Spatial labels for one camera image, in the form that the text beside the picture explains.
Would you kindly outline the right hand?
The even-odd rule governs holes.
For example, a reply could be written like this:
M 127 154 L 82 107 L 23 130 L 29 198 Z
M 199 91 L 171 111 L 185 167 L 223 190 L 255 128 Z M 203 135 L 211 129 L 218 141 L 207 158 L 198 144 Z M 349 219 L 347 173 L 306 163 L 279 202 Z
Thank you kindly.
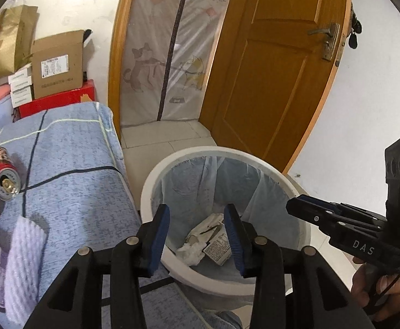
M 365 290 L 364 261 L 353 257 L 353 263 L 360 267 L 353 276 L 351 294 L 361 307 L 365 307 L 368 305 L 370 297 Z M 395 315 L 400 314 L 400 278 L 396 281 L 396 277 L 397 275 L 382 276 L 378 280 L 376 291 L 378 294 L 381 294 L 387 289 L 387 301 L 382 309 L 373 316 L 373 320 L 376 323 L 383 322 L 386 319 L 392 319 Z

